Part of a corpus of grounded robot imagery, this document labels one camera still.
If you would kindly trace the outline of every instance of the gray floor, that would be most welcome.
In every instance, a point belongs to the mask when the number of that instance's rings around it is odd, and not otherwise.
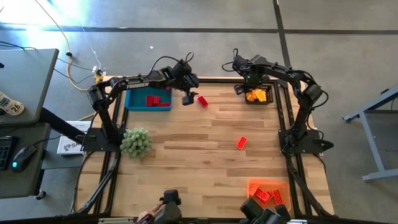
[[[14,1],[9,2],[0,13],[1,22],[53,25],[34,1],[28,1],[22,8]],[[64,26],[83,23],[94,27],[277,27],[271,0],[40,2]],[[398,29],[397,1],[279,0],[279,4],[286,29]],[[76,58],[74,63],[88,68],[97,65],[82,32],[66,35]],[[192,67],[199,75],[233,75],[223,72],[220,65],[231,60],[234,47],[245,57],[262,54],[283,62],[278,34],[89,32],[86,37],[109,75],[146,73],[157,57],[182,58],[189,51],[195,52]],[[362,181],[361,175],[375,172],[376,165],[362,125],[358,121],[345,124],[341,119],[384,89],[398,84],[396,37],[303,34],[286,37],[294,68],[313,74],[330,94],[329,102],[313,116],[316,126],[325,132],[325,138],[335,143],[324,159],[335,213],[344,218],[397,223],[398,178],[368,184]],[[2,30],[0,40],[37,48],[55,47],[60,49],[60,58],[66,59],[65,40],[59,32],[33,28]],[[65,72],[65,64],[58,61],[57,69]],[[72,77],[76,80],[87,75],[90,72],[72,68]],[[92,80],[87,80],[80,86],[87,88],[90,84]],[[57,73],[53,75],[45,106],[68,120],[92,113],[85,93],[74,89]],[[51,142],[50,147],[56,146],[56,142]],[[0,200],[0,220],[66,214],[76,175],[77,169],[46,171],[42,188],[48,196],[39,202],[33,198]]]

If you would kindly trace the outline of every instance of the wooden tabletop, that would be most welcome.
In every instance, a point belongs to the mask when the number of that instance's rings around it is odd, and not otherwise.
[[[289,181],[279,147],[276,103],[247,105],[243,96],[235,94],[233,85],[201,83],[197,92],[209,103],[207,108],[198,102],[182,106],[183,93],[174,90],[171,111],[129,112],[126,127],[149,130],[153,150],[143,161],[122,156],[112,216],[136,217],[153,207],[164,190],[177,189],[183,217],[240,218],[244,216],[239,207],[246,199],[248,179]],[[299,106],[291,89],[290,98],[296,115]],[[96,118],[94,126],[100,124]],[[242,151],[235,147],[241,136],[248,139]],[[80,176],[77,209],[97,187],[103,157],[103,152],[96,152],[87,160]],[[322,163],[311,154],[302,157],[308,188],[326,211],[333,213]],[[300,190],[298,197],[304,211]]]

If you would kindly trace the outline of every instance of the green plant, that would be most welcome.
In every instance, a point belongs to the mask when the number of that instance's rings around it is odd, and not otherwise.
[[[143,159],[152,149],[152,138],[144,128],[127,129],[120,145],[122,155],[128,154],[131,159]]]

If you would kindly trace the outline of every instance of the orange tray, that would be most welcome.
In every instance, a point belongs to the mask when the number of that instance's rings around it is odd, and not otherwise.
[[[246,196],[249,198],[249,189],[255,185],[259,185],[261,190],[267,190],[272,193],[273,190],[279,190],[280,196],[282,197],[283,204],[286,206],[287,211],[290,211],[290,189],[289,183],[285,181],[278,180],[262,180],[262,179],[249,179],[248,186],[246,188]],[[258,203],[258,198],[256,196],[253,197],[255,201]],[[260,203],[259,205],[262,208],[271,208],[275,209],[275,200],[274,198],[270,199],[265,207],[263,207]]]

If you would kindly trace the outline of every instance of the computer mouse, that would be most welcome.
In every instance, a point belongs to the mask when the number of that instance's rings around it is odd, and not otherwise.
[[[24,146],[20,149],[12,160],[13,171],[22,172],[29,164],[29,161],[32,159],[36,150],[37,149],[34,146]]]

